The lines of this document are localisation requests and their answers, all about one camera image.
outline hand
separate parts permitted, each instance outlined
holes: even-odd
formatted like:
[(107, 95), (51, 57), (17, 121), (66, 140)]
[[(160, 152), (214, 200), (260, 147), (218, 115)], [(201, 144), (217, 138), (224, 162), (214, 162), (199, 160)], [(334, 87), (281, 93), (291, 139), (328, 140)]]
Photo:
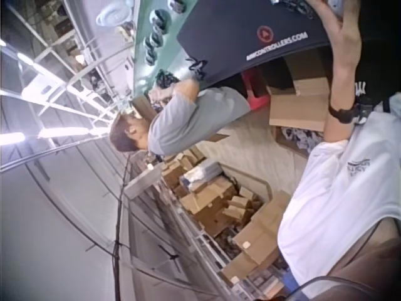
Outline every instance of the hand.
[(362, 41), (358, 27), (360, 0), (344, 0), (344, 17), (339, 20), (325, 0), (306, 0), (319, 15), (333, 50), (336, 71), (355, 72), (361, 58)]

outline black mat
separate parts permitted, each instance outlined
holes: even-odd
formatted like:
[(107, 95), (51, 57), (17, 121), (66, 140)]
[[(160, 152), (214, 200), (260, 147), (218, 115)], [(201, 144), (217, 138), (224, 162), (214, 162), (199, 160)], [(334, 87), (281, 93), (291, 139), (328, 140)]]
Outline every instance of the black mat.
[[(382, 20), (379, 2), (362, 2), (360, 28), (363, 40), (388, 39), (389, 31)], [(261, 26), (271, 28), (271, 42), (263, 42), (258, 37)], [(304, 32), (308, 35), (304, 40), (249, 57), (257, 50)], [(316, 15), (310, 20), (302, 14), (273, 6), (270, 0), (199, 0), (177, 39), (189, 56), (207, 62), (202, 70), (207, 85), (280, 56), (328, 44)]]

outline white t-shirt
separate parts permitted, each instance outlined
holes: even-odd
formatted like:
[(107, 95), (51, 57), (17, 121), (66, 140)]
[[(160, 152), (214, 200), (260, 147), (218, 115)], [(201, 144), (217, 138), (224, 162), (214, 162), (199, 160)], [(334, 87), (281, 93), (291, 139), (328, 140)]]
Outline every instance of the white t-shirt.
[(350, 141), (313, 149), (278, 233), (299, 285), (327, 275), (381, 219), (401, 219), (400, 143), (401, 119), (372, 112)]

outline floor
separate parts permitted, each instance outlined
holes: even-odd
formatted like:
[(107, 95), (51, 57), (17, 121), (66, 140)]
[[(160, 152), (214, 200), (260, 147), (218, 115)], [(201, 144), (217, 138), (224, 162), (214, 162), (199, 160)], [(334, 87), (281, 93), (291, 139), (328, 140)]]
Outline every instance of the floor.
[(220, 131), (230, 137), (197, 146), (206, 157), (269, 183), (273, 192), (292, 194), (305, 169), (306, 159), (280, 147), (269, 128), (269, 108), (251, 112)]

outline sleeve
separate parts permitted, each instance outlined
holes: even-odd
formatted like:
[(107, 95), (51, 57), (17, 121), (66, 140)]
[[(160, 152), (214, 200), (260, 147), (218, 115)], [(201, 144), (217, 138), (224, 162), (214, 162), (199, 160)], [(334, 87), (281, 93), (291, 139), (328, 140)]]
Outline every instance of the sleeve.
[(288, 210), (288, 214), (296, 215), (305, 202), (330, 193), (333, 180), (341, 168), (341, 156), (347, 144), (347, 140), (322, 142), (312, 150), (302, 178), (291, 198), (291, 210)]
[(175, 93), (157, 117), (157, 123), (166, 132), (173, 133), (187, 125), (196, 108), (196, 104), (183, 95)]

